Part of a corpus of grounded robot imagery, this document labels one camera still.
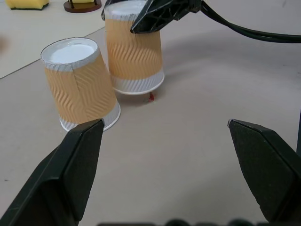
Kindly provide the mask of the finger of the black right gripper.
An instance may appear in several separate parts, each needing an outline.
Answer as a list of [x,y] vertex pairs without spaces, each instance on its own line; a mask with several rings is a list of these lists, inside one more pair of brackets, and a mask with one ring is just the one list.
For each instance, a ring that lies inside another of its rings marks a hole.
[[131,33],[160,31],[170,22],[180,20],[193,7],[192,0],[148,0],[133,22]]
[[111,5],[111,4],[115,4],[119,2],[119,0],[107,0],[104,7],[103,7],[103,10],[102,10],[102,13],[101,13],[101,17],[102,17],[102,20],[105,21],[105,10],[106,8]]

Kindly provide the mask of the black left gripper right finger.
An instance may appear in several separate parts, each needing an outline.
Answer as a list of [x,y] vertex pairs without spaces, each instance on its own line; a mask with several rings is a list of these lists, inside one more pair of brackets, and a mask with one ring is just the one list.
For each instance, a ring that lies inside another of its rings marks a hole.
[[228,128],[252,195],[269,222],[301,221],[301,158],[275,131],[230,119]]

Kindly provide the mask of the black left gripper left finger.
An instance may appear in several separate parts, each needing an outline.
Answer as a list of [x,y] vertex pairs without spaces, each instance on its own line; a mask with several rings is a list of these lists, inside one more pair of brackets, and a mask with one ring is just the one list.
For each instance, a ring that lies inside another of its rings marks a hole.
[[2,226],[77,226],[96,175],[104,120],[71,129],[30,175]]

